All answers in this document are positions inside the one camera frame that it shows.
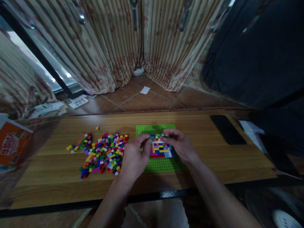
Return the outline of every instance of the wooden table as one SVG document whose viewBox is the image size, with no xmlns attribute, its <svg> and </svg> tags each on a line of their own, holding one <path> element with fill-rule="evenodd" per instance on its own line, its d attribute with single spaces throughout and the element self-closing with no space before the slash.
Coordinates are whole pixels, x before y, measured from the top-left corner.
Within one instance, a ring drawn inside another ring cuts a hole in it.
<svg viewBox="0 0 304 228">
<path fill-rule="evenodd" d="M 66 147 L 88 132 L 92 132 L 95 139 L 113 132 L 129 134 L 132 139 L 139 124 L 175 123 L 177 129 L 191 137 L 201 159 L 224 183 L 275 178 L 272 163 L 230 117 L 247 145 L 226 143 L 209 118 L 209 115 L 225 113 L 211 110 L 64 117 L 14 188 L 10 209 L 102 199 L 115 175 L 94 173 L 81 179 L 78 169 L 85 155 L 81 150 L 71 154 Z M 192 187 L 195 185 L 188 171 L 143 174 L 131 195 Z"/>
</svg>

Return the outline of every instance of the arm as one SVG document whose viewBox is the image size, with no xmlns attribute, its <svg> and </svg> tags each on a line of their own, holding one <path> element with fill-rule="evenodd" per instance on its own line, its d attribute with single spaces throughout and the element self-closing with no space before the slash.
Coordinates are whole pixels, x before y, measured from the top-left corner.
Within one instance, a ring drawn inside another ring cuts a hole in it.
<svg viewBox="0 0 304 228">
<path fill-rule="evenodd" d="M 261 227 L 249 211 L 231 194 L 215 173 L 196 153 L 190 138 L 179 130 L 166 129 L 164 138 L 187 166 L 199 192 L 218 227 Z"/>
<path fill-rule="evenodd" d="M 143 173 L 150 158 L 152 140 L 147 140 L 149 136 L 141 134 L 127 143 L 121 171 L 113 180 L 88 228 L 121 227 L 127 197 L 134 182 Z M 143 143 L 144 150 L 142 152 L 141 144 Z"/>
</svg>

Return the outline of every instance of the table edge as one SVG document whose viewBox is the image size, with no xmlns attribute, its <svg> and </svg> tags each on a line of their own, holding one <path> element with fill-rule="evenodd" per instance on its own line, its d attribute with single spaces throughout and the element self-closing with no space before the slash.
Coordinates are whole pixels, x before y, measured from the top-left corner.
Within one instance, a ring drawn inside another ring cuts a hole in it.
<svg viewBox="0 0 304 228">
<path fill-rule="evenodd" d="M 270 178 L 270 179 L 229 183 L 229 184 L 225 184 L 225 186 L 230 191 L 235 191 L 240 189 L 245 190 L 247 188 L 260 188 L 260 187 L 304 186 L 304 180 L 298 180 L 289 176 L 279 176 L 277 178 Z M 196 195 L 199 195 L 199 191 L 197 188 L 169 190 L 169 191 L 154 192 L 147 194 L 131 195 L 128 197 L 127 203 L 138 203 L 138 202 L 145 202 L 152 200 L 164 200 L 169 198 L 187 197 L 187 196 L 196 196 Z M 28 207 L 28 208 L 20 208 L 20 209 L 4 209 L 4 210 L 0 210 L 0 218 L 92 208 L 99 206 L 101 201 L 102 199 L 95 199 L 88 201 L 54 204 L 54 205 L 38 206 L 38 207 Z"/>
</svg>

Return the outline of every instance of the finger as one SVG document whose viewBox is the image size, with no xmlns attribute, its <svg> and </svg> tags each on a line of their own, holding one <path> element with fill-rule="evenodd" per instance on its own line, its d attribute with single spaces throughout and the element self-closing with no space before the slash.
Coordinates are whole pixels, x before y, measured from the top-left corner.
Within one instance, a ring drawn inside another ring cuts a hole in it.
<svg viewBox="0 0 304 228">
<path fill-rule="evenodd" d="M 143 152 L 142 152 L 142 155 L 144 157 L 147 157 L 148 159 L 150 158 L 151 144 L 152 144 L 152 139 L 148 139 L 145 143 L 145 146 L 144 146 Z"/>
<path fill-rule="evenodd" d="M 163 141 L 167 144 L 172 145 L 173 147 L 177 146 L 177 141 L 172 138 L 163 138 Z"/>
<path fill-rule="evenodd" d="M 174 128 L 165 129 L 164 133 L 167 134 L 167 135 L 173 135 L 173 136 L 177 137 L 177 139 L 184 135 L 183 132 L 181 132 L 180 130 L 174 129 Z"/>
<path fill-rule="evenodd" d="M 148 134 L 139 134 L 133 139 L 133 143 L 136 144 L 138 147 L 140 147 L 141 143 L 148 139 L 150 135 Z"/>
</svg>

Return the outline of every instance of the floral curtain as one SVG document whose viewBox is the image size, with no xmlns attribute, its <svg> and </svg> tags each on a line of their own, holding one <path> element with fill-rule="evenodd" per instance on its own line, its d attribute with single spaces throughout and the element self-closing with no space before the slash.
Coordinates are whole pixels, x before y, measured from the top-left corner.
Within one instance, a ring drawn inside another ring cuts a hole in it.
<svg viewBox="0 0 304 228">
<path fill-rule="evenodd" d="M 180 32 L 184 1 L 143 1 L 142 64 L 148 78 L 167 91 L 179 91 L 212 36 L 210 28 L 222 3 L 193 1 Z"/>
<path fill-rule="evenodd" d="M 15 0 L 34 21 L 40 42 L 92 94 L 126 85 L 141 65 L 162 88 L 178 91 L 210 39 L 223 2 L 193 1 L 180 32 L 184 0 L 139 0 L 137 31 L 129 0 L 73 0 L 85 12 L 85 25 L 77 22 L 69 1 Z"/>
<path fill-rule="evenodd" d="M 15 0 L 35 23 L 35 36 L 84 90 L 114 92 L 130 81 L 138 62 L 139 33 L 133 30 L 130 1 L 78 1 L 85 25 L 69 1 Z"/>
<path fill-rule="evenodd" d="M 9 33 L 1 30 L 0 112 L 8 113 L 12 119 L 25 118 L 36 105 L 57 100 L 41 78 L 41 72 L 28 60 L 19 47 L 10 41 Z"/>
</svg>

